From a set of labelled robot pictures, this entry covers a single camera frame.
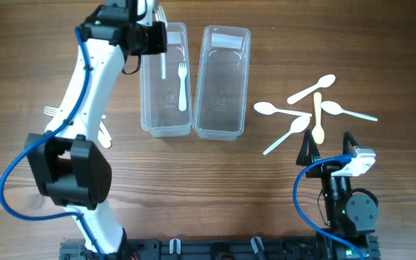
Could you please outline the light blue plastic fork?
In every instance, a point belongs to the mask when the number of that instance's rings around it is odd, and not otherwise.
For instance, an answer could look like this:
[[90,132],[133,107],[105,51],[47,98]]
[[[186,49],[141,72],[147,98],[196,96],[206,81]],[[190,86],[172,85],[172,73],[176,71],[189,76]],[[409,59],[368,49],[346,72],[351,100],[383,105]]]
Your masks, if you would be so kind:
[[187,65],[186,63],[179,64],[178,76],[180,78],[178,109],[179,111],[184,112],[187,109],[187,97],[186,97]]

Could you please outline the yellow plastic fork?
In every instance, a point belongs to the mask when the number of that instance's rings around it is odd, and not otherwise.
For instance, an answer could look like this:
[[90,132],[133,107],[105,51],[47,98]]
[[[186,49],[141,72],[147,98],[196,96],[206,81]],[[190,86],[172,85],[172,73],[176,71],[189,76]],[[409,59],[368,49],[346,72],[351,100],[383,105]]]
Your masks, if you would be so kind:
[[105,148],[105,149],[109,149],[112,146],[112,142],[110,140],[109,137],[107,137],[102,131],[98,132],[98,137],[97,137],[99,143]]

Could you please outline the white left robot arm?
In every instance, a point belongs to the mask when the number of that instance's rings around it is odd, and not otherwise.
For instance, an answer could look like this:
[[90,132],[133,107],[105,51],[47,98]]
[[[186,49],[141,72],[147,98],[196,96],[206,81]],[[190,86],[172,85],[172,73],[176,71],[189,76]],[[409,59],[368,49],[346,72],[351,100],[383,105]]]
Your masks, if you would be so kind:
[[111,167],[98,148],[100,122],[129,56],[164,53],[157,1],[107,1],[75,30],[78,57],[59,112],[44,134],[29,134],[27,158],[41,195],[64,208],[84,238],[86,259],[137,259],[107,197]]

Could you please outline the white plastic fork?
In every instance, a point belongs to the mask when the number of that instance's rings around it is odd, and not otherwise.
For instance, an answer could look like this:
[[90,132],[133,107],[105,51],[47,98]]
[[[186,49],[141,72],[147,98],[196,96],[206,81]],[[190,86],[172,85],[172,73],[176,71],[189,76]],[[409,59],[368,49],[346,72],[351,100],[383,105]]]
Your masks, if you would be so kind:
[[100,121],[100,131],[102,132],[103,136],[108,140],[111,141],[111,136],[105,126],[105,124],[103,123],[103,119],[105,119],[105,115],[102,115],[102,119]]
[[[163,22],[165,24],[165,27],[168,27],[168,21],[165,16],[164,9],[161,5],[158,6],[157,11],[155,12],[155,18],[158,22]],[[166,79],[165,53],[161,53],[160,61],[161,61],[161,78]]]
[[59,113],[59,109],[45,106],[43,109],[43,113],[47,116],[56,116]]

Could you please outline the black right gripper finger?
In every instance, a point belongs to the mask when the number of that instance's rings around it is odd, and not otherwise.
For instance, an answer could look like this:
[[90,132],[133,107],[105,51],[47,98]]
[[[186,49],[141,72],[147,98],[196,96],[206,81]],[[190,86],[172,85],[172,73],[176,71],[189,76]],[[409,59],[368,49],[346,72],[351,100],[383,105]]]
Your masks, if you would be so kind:
[[349,131],[346,131],[343,136],[343,154],[352,154],[356,146],[358,146],[358,143],[355,141],[353,135]]
[[320,160],[321,156],[317,147],[317,144],[313,138],[310,129],[307,129],[304,133],[303,144],[298,153],[297,163],[314,163]]

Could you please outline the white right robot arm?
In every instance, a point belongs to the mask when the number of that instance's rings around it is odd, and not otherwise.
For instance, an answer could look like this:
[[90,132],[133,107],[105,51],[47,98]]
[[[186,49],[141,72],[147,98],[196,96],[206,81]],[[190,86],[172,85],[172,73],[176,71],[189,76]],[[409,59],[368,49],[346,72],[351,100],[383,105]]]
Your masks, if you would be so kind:
[[[296,164],[305,169],[298,174],[292,199],[298,214],[316,235],[289,242],[295,259],[380,259],[376,229],[378,199],[364,188],[351,187],[350,179],[367,173],[375,164],[376,154],[361,147],[350,132],[344,133],[342,154],[323,159],[311,131],[304,133]],[[298,204],[298,184],[302,177],[321,180],[319,196],[324,198],[326,228],[320,228],[305,216]]]

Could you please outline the yellow plastic spoon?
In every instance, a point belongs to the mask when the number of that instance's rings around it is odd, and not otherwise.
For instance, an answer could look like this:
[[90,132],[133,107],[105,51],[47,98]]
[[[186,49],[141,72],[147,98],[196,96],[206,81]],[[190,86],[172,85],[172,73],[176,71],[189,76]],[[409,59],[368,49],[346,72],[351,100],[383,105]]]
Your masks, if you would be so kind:
[[315,113],[315,126],[312,130],[312,135],[315,143],[322,144],[324,142],[325,133],[321,125],[321,102],[322,96],[320,92],[315,92],[313,94],[313,105]]

